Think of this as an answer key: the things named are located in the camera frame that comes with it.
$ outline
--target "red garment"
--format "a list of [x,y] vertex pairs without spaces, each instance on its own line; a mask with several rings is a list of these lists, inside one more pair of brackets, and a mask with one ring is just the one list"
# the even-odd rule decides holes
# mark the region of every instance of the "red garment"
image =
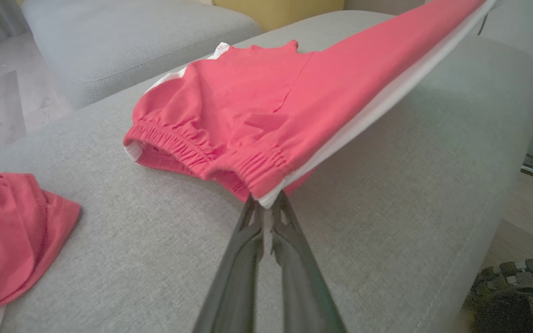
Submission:
[[145,93],[123,145],[139,164],[260,198],[484,2],[434,0],[324,51],[229,47]]
[[44,274],[79,212],[78,204],[41,190],[30,174],[0,174],[0,306]]

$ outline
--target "wooden floor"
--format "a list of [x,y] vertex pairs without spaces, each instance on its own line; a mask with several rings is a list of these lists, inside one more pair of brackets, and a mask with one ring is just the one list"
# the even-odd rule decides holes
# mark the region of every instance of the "wooden floor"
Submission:
[[[0,148],[72,112],[27,33],[0,43]],[[533,177],[520,173],[483,267],[533,258]],[[465,333],[461,313],[453,332]]]
[[72,112],[55,86],[29,32],[0,42],[0,148]]
[[[530,258],[533,258],[533,177],[520,173],[482,268]],[[472,332],[468,319],[468,312],[462,310],[452,332]]]

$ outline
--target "yellow cushion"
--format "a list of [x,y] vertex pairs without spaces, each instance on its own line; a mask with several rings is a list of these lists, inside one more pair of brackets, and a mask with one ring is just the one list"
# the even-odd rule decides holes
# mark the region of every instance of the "yellow cushion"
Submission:
[[213,0],[213,4],[244,13],[269,31],[321,13],[342,10],[345,0]]

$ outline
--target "gray upholstery fabric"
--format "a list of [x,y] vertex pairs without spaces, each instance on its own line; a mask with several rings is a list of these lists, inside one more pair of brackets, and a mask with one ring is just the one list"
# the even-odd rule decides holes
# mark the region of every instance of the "gray upholstery fabric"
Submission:
[[[322,50],[387,18],[328,13],[239,46],[296,38],[300,51]],[[51,268],[9,304],[2,333],[192,329],[242,203],[216,183],[129,160],[121,139],[154,80],[0,150],[0,172],[34,173],[82,205]],[[532,134],[533,60],[473,36],[291,195],[350,332],[449,331]],[[265,234],[256,331],[279,333],[280,269]]]
[[425,0],[345,0],[345,9],[400,15],[425,4]]
[[36,45],[77,109],[260,34],[250,17],[179,0],[26,0]]

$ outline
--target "red shorts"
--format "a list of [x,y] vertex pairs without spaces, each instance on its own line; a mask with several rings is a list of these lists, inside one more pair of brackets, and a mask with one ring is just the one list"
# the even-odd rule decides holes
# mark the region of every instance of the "red shorts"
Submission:
[[296,41],[274,49],[222,44],[145,93],[123,145],[141,165],[213,179],[242,200],[267,196],[384,87],[454,31],[469,31],[485,6],[434,0],[324,51],[298,53]]

